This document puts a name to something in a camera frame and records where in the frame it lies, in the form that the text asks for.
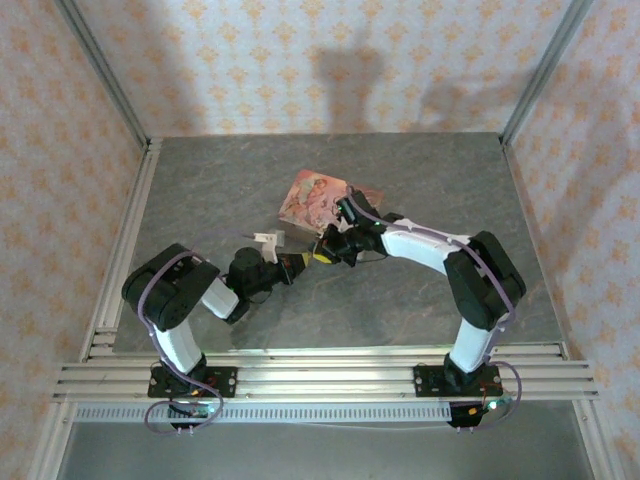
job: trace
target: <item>patterned wallpaper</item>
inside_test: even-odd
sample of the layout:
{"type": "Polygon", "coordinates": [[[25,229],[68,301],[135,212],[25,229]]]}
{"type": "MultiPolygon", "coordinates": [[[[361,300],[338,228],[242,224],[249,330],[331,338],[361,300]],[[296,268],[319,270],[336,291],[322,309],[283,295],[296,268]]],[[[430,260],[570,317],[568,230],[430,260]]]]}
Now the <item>patterned wallpaper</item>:
{"type": "Polygon", "coordinates": [[[0,9],[0,478],[78,358],[140,152],[52,0],[0,9]]]}
{"type": "Polygon", "coordinates": [[[78,1],[149,136],[501,131],[569,3],[78,1]]]}
{"type": "Polygon", "coordinates": [[[595,2],[515,143],[538,251],[640,478],[640,9],[595,2]]]}

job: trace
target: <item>colorful book cover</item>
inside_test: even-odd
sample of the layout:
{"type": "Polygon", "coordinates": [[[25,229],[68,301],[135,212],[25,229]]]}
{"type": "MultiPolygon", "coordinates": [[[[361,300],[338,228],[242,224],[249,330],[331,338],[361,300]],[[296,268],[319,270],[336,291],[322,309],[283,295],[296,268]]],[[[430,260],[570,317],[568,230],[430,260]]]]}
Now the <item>colorful book cover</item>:
{"type": "MultiPolygon", "coordinates": [[[[378,208],[383,193],[355,186],[378,208]]],[[[311,170],[301,170],[287,194],[278,218],[304,232],[321,234],[330,223],[338,225],[336,201],[347,193],[347,182],[311,170]]]]}

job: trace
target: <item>black mounting plate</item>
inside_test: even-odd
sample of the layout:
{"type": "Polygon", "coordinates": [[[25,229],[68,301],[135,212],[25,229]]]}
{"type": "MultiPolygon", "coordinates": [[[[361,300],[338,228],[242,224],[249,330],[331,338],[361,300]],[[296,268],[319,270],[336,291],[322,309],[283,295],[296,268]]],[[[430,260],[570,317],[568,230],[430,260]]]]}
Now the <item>black mounting plate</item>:
{"type": "MultiPolygon", "coordinates": [[[[236,396],[236,387],[238,385],[237,367],[207,365],[204,372],[204,383],[210,384],[224,398],[233,398],[236,396]]],[[[149,398],[190,398],[192,400],[213,396],[211,392],[206,390],[201,392],[202,395],[191,395],[194,388],[193,385],[187,385],[177,379],[172,373],[168,372],[165,367],[160,365],[151,368],[151,379],[149,380],[147,396],[149,398]]]]}
{"type": "Polygon", "coordinates": [[[498,367],[484,367],[476,381],[462,388],[454,387],[445,380],[444,365],[420,364],[413,367],[416,397],[500,397],[501,385],[498,367]]]}

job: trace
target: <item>wallpaper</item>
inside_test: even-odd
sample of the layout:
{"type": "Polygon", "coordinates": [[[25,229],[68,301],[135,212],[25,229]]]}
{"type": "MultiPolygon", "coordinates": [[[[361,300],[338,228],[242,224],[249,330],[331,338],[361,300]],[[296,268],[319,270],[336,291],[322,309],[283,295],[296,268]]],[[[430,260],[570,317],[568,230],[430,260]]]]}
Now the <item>wallpaper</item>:
{"type": "Polygon", "coordinates": [[[80,0],[148,136],[501,131],[569,0],[80,0]]]}
{"type": "Polygon", "coordinates": [[[140,151],[53,1],[3,4],[0,78],[0,478],[20,479],[140,151]]]}
{"type": "Polygon", "coordinates": [[[595,2],[515,143],[538,251],[640,478],[640,10],[595,2]]]}

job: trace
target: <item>gray tabletop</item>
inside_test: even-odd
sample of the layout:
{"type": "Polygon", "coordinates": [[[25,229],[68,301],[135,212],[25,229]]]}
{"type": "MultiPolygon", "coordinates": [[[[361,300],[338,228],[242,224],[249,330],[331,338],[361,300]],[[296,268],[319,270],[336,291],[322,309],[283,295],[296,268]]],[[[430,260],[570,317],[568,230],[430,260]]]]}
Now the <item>gray tabletop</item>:
{"type": "MultiPolygon", "coordinates": [[[[515,186],[493,133],[229,136],[165,139],[132,269],[174,242],[223,272],[234,252],[257,246],[240,233],[277,227],[277,212],[303,168],[384,192],[394,211],[450,233],[493,232],[529,293],[500,343],[557,341],[558,324],[515,186]]],[[[300,251],[293,242],[283,251],[300,251]]],[[[230,327],[202,306],[189,316],[201,348],[438,345],[455,340],[460,318],[446,279],[387,258],[349,268],[313,262],[291,286],[230,327]]],[[[151,350],[125,307],[115,349],[151,350]]]]}

